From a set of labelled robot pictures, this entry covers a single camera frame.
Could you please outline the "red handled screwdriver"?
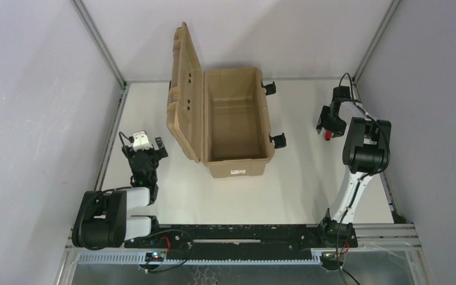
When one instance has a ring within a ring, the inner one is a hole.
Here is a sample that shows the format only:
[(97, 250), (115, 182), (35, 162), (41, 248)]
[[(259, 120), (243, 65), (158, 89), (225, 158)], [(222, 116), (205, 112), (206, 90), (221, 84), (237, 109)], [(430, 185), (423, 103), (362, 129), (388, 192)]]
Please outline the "red handled screwdriver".
[(326, 131), (324, 137), (325, 137), (325, 140), (326, 140), (326, 141), (330, 141), (330, 140), (332, 139), (333, 135), (332, 135), (331, 132)]

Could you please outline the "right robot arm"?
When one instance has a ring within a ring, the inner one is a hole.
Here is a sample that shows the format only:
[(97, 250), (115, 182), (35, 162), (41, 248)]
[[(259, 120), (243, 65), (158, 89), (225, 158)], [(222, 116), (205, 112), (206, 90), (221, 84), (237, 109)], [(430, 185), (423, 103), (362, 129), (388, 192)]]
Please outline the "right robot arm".
[(390, 163), (391, 122), (375, 119), (347, 86), (335, 87), (329, 105), (322, 107), (316, 125), (326, 140), (345, 136), (342, 162), (346, 167), (338, 194), (318, 231), (325, 247), (354, 246), (354, 214), (371, 179)]

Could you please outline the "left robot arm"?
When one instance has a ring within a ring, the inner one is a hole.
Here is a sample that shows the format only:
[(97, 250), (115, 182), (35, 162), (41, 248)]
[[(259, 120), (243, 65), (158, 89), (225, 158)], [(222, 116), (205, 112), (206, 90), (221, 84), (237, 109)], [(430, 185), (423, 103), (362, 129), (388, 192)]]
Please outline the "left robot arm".
[(155, 203), (159, 192), (157, 168), (168, 153), (161, 137), (151, 142), (144, 131), (131, 137), (120, 132), (119, 137), (131, 170), (130, 184), (84, 193), (72, 229), (75, 247), (93, 251), (118, 248), (127, 240), (151, 233), (151, 216), (130, 217), (129, 212)]

